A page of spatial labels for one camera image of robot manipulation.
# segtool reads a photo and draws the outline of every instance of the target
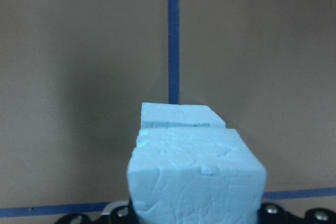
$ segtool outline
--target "blue tape line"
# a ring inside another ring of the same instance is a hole
[[[110,202],[44,207],[0,208],[0,218],[102,212]]]
[[[301,198],[328,197],[328,196],[336,196],[336,187],[295,190],[295,191],[270,191],[264,193],[263,197],[266,199],[284,200],[284,199],[301,199]]]
[[[295,191],[269,191],[264,193],[264,198],[272,200],[314,198],[336,196],[336,187],[307,189]],[[40,215],[66,215],[84,212],[102,212],[104,207],[110,202],[74,204],[44,207],[20,207],[20,208],[0,208],[0,218],[5,217],[27,217]]]
[[[168,101],[179,103],[180,90],[180,0],[168,0]]]

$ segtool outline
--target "light blue foam block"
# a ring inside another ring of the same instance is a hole
[[[266,170],[221,127],[142,129],[127,178],[144,224],[256,224]]]
[[[225,127],[225,122],[208,106],[142,103],[141,128]]]

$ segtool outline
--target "gray floor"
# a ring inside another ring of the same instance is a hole
[[[238,130],[267,191],[335,187],[335,1],[180,8],[180,103],[207,104]],[[0,0],[0,10],[0,208],[127,199],[141,102],[167,102],[167,1]],[[281,203],[336,210],[336,197]]]

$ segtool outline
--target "bolt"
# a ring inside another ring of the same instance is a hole
[[[277,214],[279,209],[277,208],[276,205],[272,205],[272,204],[269,204],[269,205],[266,205],[265,206],[265,210],[269,213],[269,214]]]
[[[118,212],[117,212],[117,215],[119,217],[125,217],[126,215],[128,215],[128,207],[124,207],[122,209],[120,209]]]
[[[83,217],[81,215],[78,215],[71,220],[70,224],[81,224],[82,221]]]
[[[323,211],[316,211],[314,216],[317,220],[327,221],[329,219],[328,215]]]

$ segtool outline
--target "vertical blue line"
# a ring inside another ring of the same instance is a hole
[[[180,89],[180,0],[168,0],[168,101],[179,103]]]

